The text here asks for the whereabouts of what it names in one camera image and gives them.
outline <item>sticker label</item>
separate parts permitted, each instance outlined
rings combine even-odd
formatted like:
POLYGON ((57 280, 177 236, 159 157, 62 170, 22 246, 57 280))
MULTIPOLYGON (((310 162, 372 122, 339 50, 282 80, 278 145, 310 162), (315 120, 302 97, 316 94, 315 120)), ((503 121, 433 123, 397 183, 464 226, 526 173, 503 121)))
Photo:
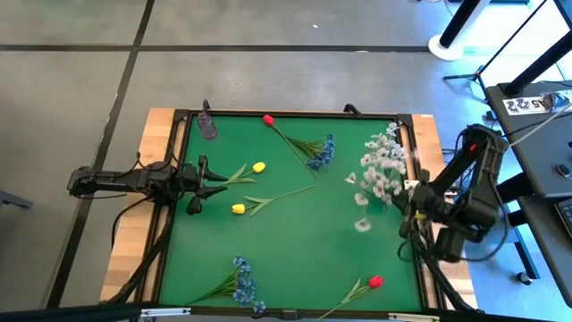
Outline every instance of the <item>sticker label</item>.
POLYGON ((502 103, 509 115, 546 113, 542 97, 522 97, 503 99, 502 103))

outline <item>red tulip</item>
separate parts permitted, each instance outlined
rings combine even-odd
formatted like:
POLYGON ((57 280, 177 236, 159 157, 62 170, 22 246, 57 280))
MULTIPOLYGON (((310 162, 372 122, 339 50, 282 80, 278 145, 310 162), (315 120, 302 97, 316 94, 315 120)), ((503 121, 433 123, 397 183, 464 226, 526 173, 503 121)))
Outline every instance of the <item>red tulip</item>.
POLYGON ((376 275, 369 280, 369 286, 371 288, 378 288, 383 285, 385 281, 382 279, 381 276, 376 275))
POLYGON ((273 126, 274 125, 274 118, 268 114, 264 115, 262 117, 262 120, 266 123, 266 125, 268 126, 273 126))

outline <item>white flower bouquet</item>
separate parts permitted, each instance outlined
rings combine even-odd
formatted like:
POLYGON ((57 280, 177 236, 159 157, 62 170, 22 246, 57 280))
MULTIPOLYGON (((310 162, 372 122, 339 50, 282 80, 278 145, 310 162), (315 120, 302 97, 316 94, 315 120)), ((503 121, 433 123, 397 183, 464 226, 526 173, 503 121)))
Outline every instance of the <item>white flower bouquet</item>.
MULTIPOLYGON (((356 184, 360 192, 354 195, 358 206, 364 207, 366 214, 370 202, 380 199, 387 206, 392 205, 392 197, 399 196, 403 191, 403 175, 405 167, 405 149, 392 137, 396 137, 398 129, 396 123, 390 123, 386 133, 372 135, 373 139, 366 142, 367 153, 360 160, 360 164, 366 170, 363 172, 363 180, 359 181, 355 173, 349 174, 346 182, 356 184)), ((366 215, 356 222, 359 231, 367 231, 371 223, 366 215)))

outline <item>wooden frame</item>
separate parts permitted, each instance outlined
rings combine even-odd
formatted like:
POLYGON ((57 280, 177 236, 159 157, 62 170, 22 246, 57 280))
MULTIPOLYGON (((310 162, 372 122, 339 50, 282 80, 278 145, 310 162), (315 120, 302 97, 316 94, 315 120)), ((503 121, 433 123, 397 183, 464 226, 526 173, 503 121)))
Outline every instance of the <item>wooden frame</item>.
MULTIPOLYGON (((165 152, 169 144, 172 130, 172 121, 175 109, 171 108, 152 108, 147 117, 147 123, 143 131, 139 152, 141 153, 141 163, 149 164, 155 161, 163 161, 165 152)), ((404 147, 411 147, 412 143, 416 145, 414 155, 418 156, 419 165, 431 172, 432 179, 444 167, 441 145, 437 135, 437 129, 432 115, 413 114, 411 115, 413 123, 413 138, 408 135, 405 125, 401 125, 401 138, 404 147)), ((181 141, 183 137, 184 127, 180 126, 174 136, 173 152, 179 155, 181 141)), ((414 175, 416 160, 409 156, 407 160, 408 173, 414 175)), ((130 194, 125 203, 129 206, 138 199, 143 198, 140 194, 130 194)), ((102 301, 108 300, 121 289, 122 285, 127 282, 133 274, 145 251, 147 235, 151 226, 151 214, 154 204, 143 202, 134 207, 132 210, 123 215, 119 223, 115 238, 115 246, 112 250, 105 281, 100 295, 102 301)), ((162 209, 159 217, 159 224, 156 230, 161 231, 166 216, 166 208, 162 209)), ((433 224, 433 234, 437 234, 439 226, 433 224)), ((157 259, 147 273, 147 281, 142 291, 142 299, 144 301, 151 300, 152 290, 155 282, 157 267, 157 259)), ((471 306, 477 307, 473 284, 471 282, 467 263, 458 264, 441 263, 444 274, 449 278, 454 288, 461 294, 463 299, 471 306)), ((438 295, 435 291, 433 279, 428 269, 424 265, 423 275, 425 279, 427 291, 427 306, 429 308, 438 308, 438 295)))

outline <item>black floor stripe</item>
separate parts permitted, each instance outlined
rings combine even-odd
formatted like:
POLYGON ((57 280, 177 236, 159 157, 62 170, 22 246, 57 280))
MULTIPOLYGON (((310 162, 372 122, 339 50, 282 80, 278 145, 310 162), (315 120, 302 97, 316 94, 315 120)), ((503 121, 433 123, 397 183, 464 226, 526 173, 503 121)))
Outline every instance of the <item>black floor stripe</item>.
MULTIPOLYGON (((114 106, 109 113, 109 118, 107 120, 107 124, 105 125, 103 136, 99 142, 99 147, 97 147, 96 157, 92 165, 92 168, 95 170, 103 169, 105 158, 107 157, 107 152, 109 150, 109 145, 111 144, 111 139, 114 135, 115 126, 117 125, 117 120, 119 119, 119 114, 122 110, 123 100, 125 99, 125 94, 127 92, 127 88, 129 87, 130 78, 133 74, 133 69, 135 68, 135 62, 137 61, 137 55, 139 53, 138 46, 141 45, 141 41, 145 36, 145 31, 151 16, 151 12, 153 11, 154 3, 155 0, 147 0, 137 35, 133 41, 133 47, 127 59, 125 69, 123 70, 119 88, 117 89, 117 96, 114 101, 114 106)), ((91 209, 91 201, 92 200, 90 199, 82 199, 78 202, 78 206, 76 207, 74 214, 73 227, 69 234, 68 241, 65 246, 65 251, 63 252, 60 265, 55 275, 52 289, 46 301, 47 308, 57 308, 60 306, 63 292, 65 291, 65 285, 67 284, 70 272, 72 271, 73 260, 75 259, 78 247, 80 246, 81 235, 83 234, 86 222, 88 221, 89 210, 91 209)))
POLYGON ((137 34, 133 45, 0 45, 1 51, 26 52, 369 52, 428 53, 427 46, 353 46, 353 45, 141 45, 143 35, 137 34))
POLYGON ((0 45, 0 51, 32 52, 128 52, 132 45, 0 45))
POLYGON ((428 53, 427 46, 344 45, 143 45, 142 52, 369 52, 428 53))

